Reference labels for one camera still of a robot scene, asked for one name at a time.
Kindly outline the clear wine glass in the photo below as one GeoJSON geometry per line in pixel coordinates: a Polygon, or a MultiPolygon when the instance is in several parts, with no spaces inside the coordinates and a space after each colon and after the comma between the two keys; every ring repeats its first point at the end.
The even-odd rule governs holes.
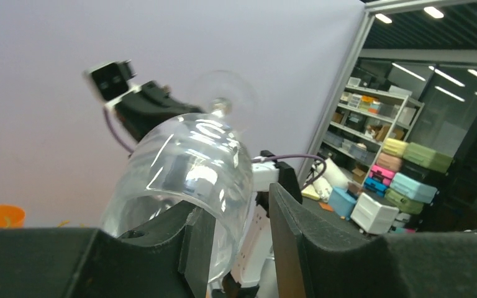
{"type": "Polygon", "coordinates": [[[137,143],[101,219],[118,237],[181,201],[211,214],[209,282],[227,274],[239,252],[254,193],[252,158],[242,143],[257,94],[232,71],[197,78],[185,101],[201,107],[168,119],[137,143]]]}

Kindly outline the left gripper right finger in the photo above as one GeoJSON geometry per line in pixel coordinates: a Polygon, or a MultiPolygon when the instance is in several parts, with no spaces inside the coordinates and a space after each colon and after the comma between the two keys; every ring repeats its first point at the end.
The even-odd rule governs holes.
{"type": "Polygon", "coordinates": [[[269,207],[280,297],[477,297],[475,232],[366,238],[277,183],[269,207]]]}

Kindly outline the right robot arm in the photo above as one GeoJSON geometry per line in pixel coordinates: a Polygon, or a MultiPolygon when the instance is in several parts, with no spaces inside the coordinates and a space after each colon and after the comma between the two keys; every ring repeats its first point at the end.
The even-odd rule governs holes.
{"type": "Polygon", "coordinates": [[[251,157],[234,129],[257,104],[240,76],[199,78],[194,102],[151,81],[105,103],[137,139],[102,219],[112,236],[113,297],[202,297],[222,280],[232,297],[253,297],[272,249],[269,186],[292,196],[292,167],[269,152],[251,157]]]}

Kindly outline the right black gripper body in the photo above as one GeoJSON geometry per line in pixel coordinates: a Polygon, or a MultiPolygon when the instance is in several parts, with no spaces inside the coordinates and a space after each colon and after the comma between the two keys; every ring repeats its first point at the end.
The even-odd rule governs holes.
{"type": "Polygon", "coordinates": [[[139,91],[123,95],[120,102],[114,106],[114,111],[122,126],[136,142],[141,141],[147,133],[168,119],[204,112],[199,106],[177,101],[156,81],[149,81],[141,85],[139,91]]]}

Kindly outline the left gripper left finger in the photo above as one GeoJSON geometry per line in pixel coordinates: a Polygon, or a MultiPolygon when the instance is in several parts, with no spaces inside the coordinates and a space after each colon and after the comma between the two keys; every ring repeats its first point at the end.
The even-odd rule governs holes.
{"type": "Polygon", "coordinates": [[[119,237],[0,229],[0,297],[204,297],[215,225],[183,201],[119,237]]]}

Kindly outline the orange plastic glass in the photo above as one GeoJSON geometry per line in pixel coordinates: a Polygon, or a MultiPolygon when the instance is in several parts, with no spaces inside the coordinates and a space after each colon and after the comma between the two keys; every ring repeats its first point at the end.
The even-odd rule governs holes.
{"type": "Polygon", "coordinates": [[[0,205],[0,228],[24,226],[25,211],[15,205],[0,205]]]}

